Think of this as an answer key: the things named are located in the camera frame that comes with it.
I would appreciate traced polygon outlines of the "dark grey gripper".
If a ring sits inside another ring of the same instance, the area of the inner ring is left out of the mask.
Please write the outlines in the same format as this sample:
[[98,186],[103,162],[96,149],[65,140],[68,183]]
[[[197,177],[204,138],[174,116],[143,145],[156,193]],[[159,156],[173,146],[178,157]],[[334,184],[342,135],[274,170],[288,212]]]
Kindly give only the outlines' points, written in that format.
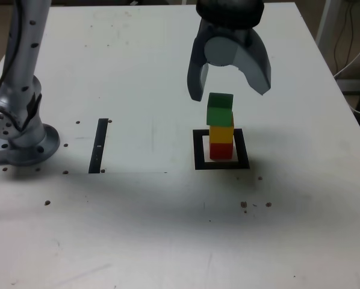
[[270,60],[263,41],[253,29],[234,30],[201,19],[187,72],[188,92],[194,101],[202,100],[208,63],[236,67],[261,95],[271,89]]

